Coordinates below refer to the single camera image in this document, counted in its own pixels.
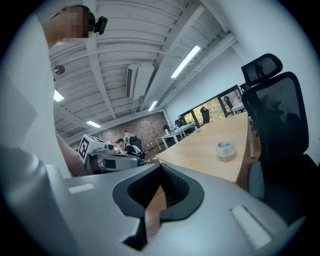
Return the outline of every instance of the air conditioner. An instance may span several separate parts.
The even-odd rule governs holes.
[[[151,63],[137,63],[128,66],[126,72],[125,96],[138,100],[145,95],[151,75],[155,70]]]

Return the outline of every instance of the person sitting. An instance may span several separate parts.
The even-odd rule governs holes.
[[[134,156],[138,157],[141,160],[144,158],[143,152],[134,145],[130,145],[128,142],[125,143],[123,138],[118,139],[115,143],[117,143],[117,148],[119,149],[121,155],[129,155],[129,156]]]
[[[127,143],[130,143],[130,138],[131,137],[134,137],[133,134],[129,133],[127,130],[124,131],[124,137],[123,137],[123,141],[124,141],[124,144],[126,145]]]

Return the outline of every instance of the white wall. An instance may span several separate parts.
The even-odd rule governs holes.
[[[245,63],[229,48],[193,77],[164,107],[171,124],[182,113],[210,100],[221,92],[245,82]]]
[[[265,53],[276,55],[283,72],[298,77],[309,127],[309,154],[320,162],[320,63],[312,44],[296,20],[274,0],[216,0],[235,34],[234,47],[243,61]]]

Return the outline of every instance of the person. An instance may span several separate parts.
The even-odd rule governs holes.
[[[19,147],[62,177],[86,175],[78,154],[56,135],[54,78],[49,49],[88,38],[95,16],[83,5],[64,7],[47,23],[32,14],[16,33],[0,65],[0,145]]]
[[[132,146],[129,143],[125,143],[123,138],[118,139],[115,143],[118,144],[117,148],[119,149],[121,155],[140,157],[142,153],[137,146]]]
[[[134,137],[133,134],[129,133],[127,130],[124,131],[124,137],[123,137],[123,141],[124,141],[124,144],[126,145],[127,143],[130,144],[130,138],[131,137]]]

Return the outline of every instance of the small white dish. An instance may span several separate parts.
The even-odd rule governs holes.
[[[216,147],[217,155],[221,158],[227,158],[233,156],[236,153],[236,149],[234,144],[229,141],[221,141]]]

